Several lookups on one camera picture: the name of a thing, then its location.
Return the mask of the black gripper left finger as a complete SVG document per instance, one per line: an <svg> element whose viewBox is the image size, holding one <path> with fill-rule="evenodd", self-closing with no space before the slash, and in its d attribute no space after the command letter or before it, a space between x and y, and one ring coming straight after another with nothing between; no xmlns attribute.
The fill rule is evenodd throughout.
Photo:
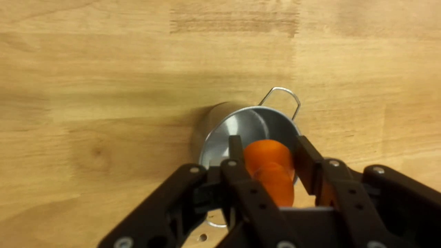
<svg viewBox="0 0 441 248"><path fill-rule="evenodd" d="M179 248L209 213L223 214L229 233L219 248L298 244L295 232L234 158L218 167L185 164L98 243L98 248Z"/></svg>

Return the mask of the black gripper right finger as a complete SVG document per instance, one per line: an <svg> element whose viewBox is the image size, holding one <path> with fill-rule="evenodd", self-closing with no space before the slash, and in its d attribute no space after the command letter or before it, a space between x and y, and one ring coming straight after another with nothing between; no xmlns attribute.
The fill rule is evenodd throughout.
<svg viewBox="0 0 441 248"><path fill-rule="evenodd" d="M361 173L298 137L293 166L306 192L343 226L353 248L441 248L441 193L390 167Z"/></svg>

